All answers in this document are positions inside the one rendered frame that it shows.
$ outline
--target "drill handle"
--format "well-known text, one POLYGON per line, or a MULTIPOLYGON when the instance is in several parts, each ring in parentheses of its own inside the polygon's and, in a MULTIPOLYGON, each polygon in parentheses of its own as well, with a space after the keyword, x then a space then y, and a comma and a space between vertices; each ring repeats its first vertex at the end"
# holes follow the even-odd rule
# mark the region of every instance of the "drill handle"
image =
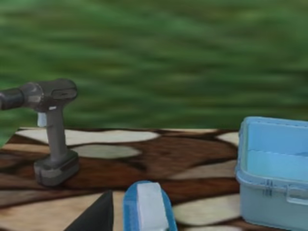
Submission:
POLYGON ((51 161, 61 161, 67 154, 62 106, 51 107, 46 112, 46 130, 51 161))

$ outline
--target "power drill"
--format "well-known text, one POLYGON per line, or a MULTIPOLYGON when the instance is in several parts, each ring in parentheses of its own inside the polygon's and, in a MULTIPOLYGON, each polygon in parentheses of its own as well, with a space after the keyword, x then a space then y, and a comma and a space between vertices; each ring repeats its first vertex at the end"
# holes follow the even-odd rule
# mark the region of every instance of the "power drill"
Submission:
POLYGON ((64 106, 76 97, 76 84, 64 78, 0 91, 0 110, 32 108, 38 126, 46 127, 50 154, 34 163, 36 180, 44 186, 57 186, 79 171, 78 154, 66 146, 63 120, 64 106))

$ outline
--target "green background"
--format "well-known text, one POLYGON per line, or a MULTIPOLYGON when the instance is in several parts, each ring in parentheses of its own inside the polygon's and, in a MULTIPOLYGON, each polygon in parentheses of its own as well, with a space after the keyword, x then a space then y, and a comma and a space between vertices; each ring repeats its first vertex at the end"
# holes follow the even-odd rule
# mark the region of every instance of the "green background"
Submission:
MULTIPOLYGON (((0 88, 66 77, 68 127, 308 119, 306 0, 1 0, 0 88)), ((0 140, 35 126, 0 114, 0 140)))

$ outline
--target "drill base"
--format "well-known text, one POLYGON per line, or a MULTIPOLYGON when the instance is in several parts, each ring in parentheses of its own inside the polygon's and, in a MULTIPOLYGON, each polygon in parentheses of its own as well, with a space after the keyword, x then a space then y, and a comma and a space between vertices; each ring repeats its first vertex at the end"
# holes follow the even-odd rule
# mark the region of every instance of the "drill base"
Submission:
POLYGON ((50 155, 34 163, 36 180, 44 186, 57 186, 79 171, 78 154, 68 150, 64 159, 52 162, 50 155))

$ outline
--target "stone-patterned table surface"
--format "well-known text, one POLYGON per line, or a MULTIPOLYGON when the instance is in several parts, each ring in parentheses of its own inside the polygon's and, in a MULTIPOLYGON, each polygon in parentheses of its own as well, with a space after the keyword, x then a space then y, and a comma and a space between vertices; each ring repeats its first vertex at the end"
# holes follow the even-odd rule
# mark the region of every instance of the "stone-patterned table surface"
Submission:
POLYGON ((44 129, 21 128, 0 150, 0 231, 62 231, 106 189, 122 198, 139 180, 159 182, 179 231, 274 231, 244 222, 234 178, 238 133, 215 129, 67 129, 80 172, 62 186, 36 184, 33 162, 49 152, 44 129))

